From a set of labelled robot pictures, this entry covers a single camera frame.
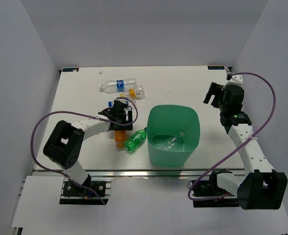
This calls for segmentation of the clear crushed plastic bottle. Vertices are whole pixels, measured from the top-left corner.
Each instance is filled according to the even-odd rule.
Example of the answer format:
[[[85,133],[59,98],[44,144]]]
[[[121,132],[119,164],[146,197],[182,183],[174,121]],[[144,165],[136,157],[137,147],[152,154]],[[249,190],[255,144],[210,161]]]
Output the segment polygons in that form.
[[[163,151],[181,151],[184,149],[183,147],[183,138],[185,136],[185,132],[178,132],[176,135],[168,138],[165,142],[163,142],[158,149]]]

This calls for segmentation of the clear bottle yellow cap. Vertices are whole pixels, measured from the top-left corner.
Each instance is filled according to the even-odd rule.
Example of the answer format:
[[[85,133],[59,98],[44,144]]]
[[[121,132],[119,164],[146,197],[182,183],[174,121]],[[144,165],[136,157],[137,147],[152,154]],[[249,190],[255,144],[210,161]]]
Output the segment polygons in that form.
[[[127,97],[131,100],[140,100],[145,98],[144,88],[142,85],[138,85],[134,88],[128,89],[127,91],[120,94],[120,97]]]

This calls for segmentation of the clear bottle blue cap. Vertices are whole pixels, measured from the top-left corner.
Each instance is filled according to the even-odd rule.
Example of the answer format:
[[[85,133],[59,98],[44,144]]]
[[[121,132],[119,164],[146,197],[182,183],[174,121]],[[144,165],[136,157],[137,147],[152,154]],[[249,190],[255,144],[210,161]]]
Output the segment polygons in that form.
[[[136,99],[131,98],[131,99],[114,99],[114,100],[110,100],[108,102],[108,107],[112,108],[115,101],[120,101],[120,102],[126,104],[128,110],[134,109],[135,106],[136,106]]]

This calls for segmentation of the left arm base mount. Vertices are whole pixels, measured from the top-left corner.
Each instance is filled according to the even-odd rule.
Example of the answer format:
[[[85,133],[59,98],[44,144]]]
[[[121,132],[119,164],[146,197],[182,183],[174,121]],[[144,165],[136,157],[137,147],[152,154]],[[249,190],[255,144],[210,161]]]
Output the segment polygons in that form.
[[[111,192],[111,179],[103,177],[93,177],[91,179],[91,189],[93,189],[106,205]],[[101,200],[88,189],[73,184],[69,179],[65,179],[61,189],[59,200],[60,205],[104,205]]]

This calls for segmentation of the clear bottle blue label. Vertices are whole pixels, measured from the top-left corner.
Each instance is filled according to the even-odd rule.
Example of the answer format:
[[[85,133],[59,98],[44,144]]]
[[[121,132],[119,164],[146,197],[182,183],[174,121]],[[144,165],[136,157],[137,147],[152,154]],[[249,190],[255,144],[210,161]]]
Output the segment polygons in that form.
[[[114,94],[125,92],[129,89],[135,88],[137,81],[135,78],[121,79],[121,80],[108,80],[100,84],[99,90],[107,94]]]

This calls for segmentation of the green plastic bottle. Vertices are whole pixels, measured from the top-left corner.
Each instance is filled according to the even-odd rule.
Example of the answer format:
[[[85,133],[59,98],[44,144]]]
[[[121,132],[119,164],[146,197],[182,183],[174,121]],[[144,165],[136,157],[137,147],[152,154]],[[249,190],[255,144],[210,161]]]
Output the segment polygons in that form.
[[[145,142],[146,137],[147,137],[147,128],[138,130],[124,142],[124,148],[128,152],[133,152]]]

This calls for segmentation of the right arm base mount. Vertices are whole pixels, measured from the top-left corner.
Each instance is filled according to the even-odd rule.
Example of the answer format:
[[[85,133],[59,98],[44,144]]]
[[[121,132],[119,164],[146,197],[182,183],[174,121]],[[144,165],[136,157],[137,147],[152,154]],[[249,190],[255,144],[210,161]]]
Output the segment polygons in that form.
[[[201,180],[192,188],[192,196],[196,198],[209,198],[218,196],[217,199],[205,201],[193,201],[194,208],[236,208],[239,203],[233,195],[227,196],[229,192],[217,186],[217,175],[220,173],[231,173],[227,170],[214,170],[208,180]]]

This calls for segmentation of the orange plastic bottle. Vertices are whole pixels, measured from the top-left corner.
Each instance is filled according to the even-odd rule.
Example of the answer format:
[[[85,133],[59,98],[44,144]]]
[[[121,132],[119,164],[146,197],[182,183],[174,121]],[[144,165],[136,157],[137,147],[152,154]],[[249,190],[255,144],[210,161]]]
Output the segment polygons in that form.
[[[125,130],[115,131],[114,139],[117,148],[124,148],[124,143],[127,140],[127,132]]]

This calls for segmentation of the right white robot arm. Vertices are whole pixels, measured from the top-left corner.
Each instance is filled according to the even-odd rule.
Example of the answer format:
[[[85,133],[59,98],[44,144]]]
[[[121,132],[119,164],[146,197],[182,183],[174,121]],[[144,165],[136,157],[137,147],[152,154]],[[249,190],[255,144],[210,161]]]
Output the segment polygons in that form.
[[[277,210],[280,208],[288,179],[277,172],[253,136],[252,122],[242,111],[244,89],[242,77],[233,75],[225,85],[211,83],[204,103],[220,110],[220,122],[238,148],[245,177],[227,170],[214,170],[208,188],[214,195],[230,193],[244,210]]]

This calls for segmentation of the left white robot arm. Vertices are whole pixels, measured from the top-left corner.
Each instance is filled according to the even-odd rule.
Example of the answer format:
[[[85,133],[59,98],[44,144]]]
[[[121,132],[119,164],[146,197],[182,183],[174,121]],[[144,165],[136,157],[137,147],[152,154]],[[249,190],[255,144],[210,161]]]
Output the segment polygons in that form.
[[[83,142],[100,133],[133,129],[133,111],[126,102],[117,99],[112,107],[98,114],[105,118],[58,121],[43,148],[43,154],[74,182],[73,188],[79,195],[86,195],[91,189],[91,177],[78,161]]]

